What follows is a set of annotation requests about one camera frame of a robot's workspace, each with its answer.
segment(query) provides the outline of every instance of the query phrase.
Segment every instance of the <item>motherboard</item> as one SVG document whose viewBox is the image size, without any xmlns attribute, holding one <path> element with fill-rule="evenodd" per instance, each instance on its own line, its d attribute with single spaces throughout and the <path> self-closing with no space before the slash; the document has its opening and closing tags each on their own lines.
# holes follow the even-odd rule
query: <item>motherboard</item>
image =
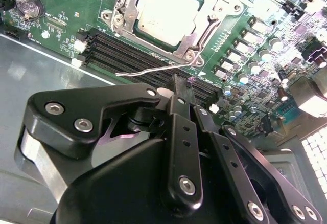
<svg viewBox="0 0 327 224">
<path fill-rule="evenodd" d="M 217 124 L 282 138 L 301 113 L 327 114 L 312 103 L 327 107 L 326 2 L 0 0 L 0 13 L 16 40 L 123 83 L 162 87 L 178 73 Z"/>
</svg>

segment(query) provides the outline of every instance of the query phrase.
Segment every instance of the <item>black connector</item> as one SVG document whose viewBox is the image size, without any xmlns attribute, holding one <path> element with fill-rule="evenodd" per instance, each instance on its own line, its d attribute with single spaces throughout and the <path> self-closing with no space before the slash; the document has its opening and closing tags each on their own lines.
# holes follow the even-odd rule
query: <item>black connector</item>
<svg viewBox="0 0 327 224">
<path fill-rule="evenodd" d="M 0 0 L 0 11 L 8 11 L 15 7 L 14 0 Z"/>
</svg>

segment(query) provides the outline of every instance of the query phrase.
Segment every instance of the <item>chip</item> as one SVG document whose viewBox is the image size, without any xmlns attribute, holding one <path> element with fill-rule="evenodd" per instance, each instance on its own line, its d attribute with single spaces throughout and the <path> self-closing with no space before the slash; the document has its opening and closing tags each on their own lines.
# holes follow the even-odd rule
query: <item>chip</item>
<svg viewBox="0 0 327 224">
<path fill-rule="evenodd" d="M 265 98 L 267 95 L 268 95 L 267 93 L 261 91 L 261 92 L 258 94 L 258 97 L 259 97 L 259 98 Z"/>
<path fill-rule="evenodd" d="M 137 27 L 152 37 L 176 46 L 195 28 L 197 0 L 139 0 Z"/>
<path fill-rule="evenodd" d="M 260 72 L 260 76 L 262 76 L 262 77 L 268 77 L 268 74 L 269 74 L 269 72 L 267 72 L 266 70 L 262 70 Z"/>
</svg>

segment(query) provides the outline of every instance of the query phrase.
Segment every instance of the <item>silver screw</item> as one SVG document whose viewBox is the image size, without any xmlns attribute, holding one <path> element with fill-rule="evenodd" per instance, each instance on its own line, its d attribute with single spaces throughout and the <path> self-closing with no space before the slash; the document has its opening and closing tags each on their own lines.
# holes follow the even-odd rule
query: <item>silver screw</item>
<svg viewBox="0 0 327 224">
<path fill-rule="evenodd" d="M 105 20 L 110 20 L 110 15 L 107 14 L 107 13 L 104 13 L 104 14 L 102 15 L 102 17 L 103 17 L 103 19 L 105 19 Z"/>
<path fill-rule="evenodd" d="M 86 118 L 79 118 L 74 123 L 75 129 L 83 133 L 89 133 L 93 129 L 93 124 Z"/>
<path fill-rule="evenodd" d="M 208 115 L 208 113 L 206 112 L 205 109 L 200 109 L 200 112 L 201 112 L 202 114 L 204 114 L 205 116 Z"/>
<path fill-rule="evenodd" d="M 45 110 L 52 115 L 60 115 L 65 111 L 61 104 L 55 102 L 46 104 Z"/>
<path fill-rule="evenodd" d="M 114 17 L 113 17 L 113 24 L 115 26 L 122 26 L 124 23 L 124 18 L 121 14 L 116 14 Z"/>
<path fill-rule="evenodd" d="M 292 205 L 292 209 L 293 209 L 294 213 L 296 214 L 296 216 L 298 218 L 300 218 L 301 220 L 305 220 L 306 219 L 303 211 L 298 206 Z"/>
<path fill-rule="evenodd" d="M 233 130 L 232 128 L 228 128 L 228 131 L 233 135 L 235 136 L 236 135 L 236 132 L 235 130 Z"/>
<path fill-rule="evenodd" d="M 194 183 L 186 178 L 186 177 L 182 177 L 179 180 L 179 187 L 182 189 L 182 191 L 189 196 L 192 196 L 195 194 L 195 185 Z"/>
<path fill-rule="evenodd" d="M 247 204 L 247 207 L 249 208 L 250 213 L 255 217 L 255 219 L 257 219 L 259 221 L 264 220 L 264 213 L 262 212 L 262 210 L 259 208 L 259 206 L 257 204 L 250 201 Z"/>
<path fill-rule="evenodd" d="M 178 98 L 177 100 L 178 100 L 179 103 L 185 104 L 185 101 L 183 101 L 181 98 Z"/>
<path fill-rule="evenodd" d="M 192 50 L 189 50 L 185 54 L 186 60 L 193 60 L 195 58 L 195 53 Z"/>
<path fill-rule="evenodd" d="M 250 112 L 252 113 L 252 114 L 255 114 L 256 112 L 257 112 L 257 108 L 255 107 L 255 106 L 253 106 L 253 107 L 250 107 Z"/>
<path fill-rule="evenodd" d="M 309 216 L 314 219 L 314 220 L 317 220 L 317 215 L 315 214 L 315 212 L 313 212 L 312 209 L 310 209 L 309 207 L 306 206 L 306 211 L 307 213 L 309 214 Z"/>
<path fill-rule="evenodd" d="M 151 96 L 155 96 L 155 91 L 151 90 L 151 89 L 147 89 L 147 93 Z"/>
</svg>

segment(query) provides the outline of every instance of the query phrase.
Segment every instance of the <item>black metal mounting arm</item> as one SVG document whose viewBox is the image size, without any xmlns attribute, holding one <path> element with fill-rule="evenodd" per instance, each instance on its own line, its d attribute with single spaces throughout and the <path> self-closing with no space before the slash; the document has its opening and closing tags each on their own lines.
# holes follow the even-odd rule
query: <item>black metal mounting arm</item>
<svg viewBox="0 0 327 224">
<path fill-rule="evenodd" d="M 27 103 L 20 169 L 58 202 L 51 223 L 322 223 L 317 210 L 230 125 L 217 126 L 175 75 L 42 92 Z M 98 144 L 150 138 L 93 168 Z"/>
</svg>

